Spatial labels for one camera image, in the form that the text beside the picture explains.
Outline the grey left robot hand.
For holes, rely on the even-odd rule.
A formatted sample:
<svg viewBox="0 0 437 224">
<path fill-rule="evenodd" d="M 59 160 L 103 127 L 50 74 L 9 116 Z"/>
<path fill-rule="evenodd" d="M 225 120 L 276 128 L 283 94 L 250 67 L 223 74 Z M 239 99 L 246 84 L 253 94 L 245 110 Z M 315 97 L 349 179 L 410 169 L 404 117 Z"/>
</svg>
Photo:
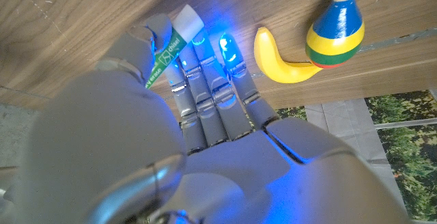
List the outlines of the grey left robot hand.
<svg viewBox="0 0 437 224">
<path fill-rule="evenodd" d="M 346 143 L 258 95 L 234 138 L 201 146 L 145 87 L 172 24 L 132 26 L 38 116 L 4 198 L 17 223 L 409 223 Z"/>
</svg>

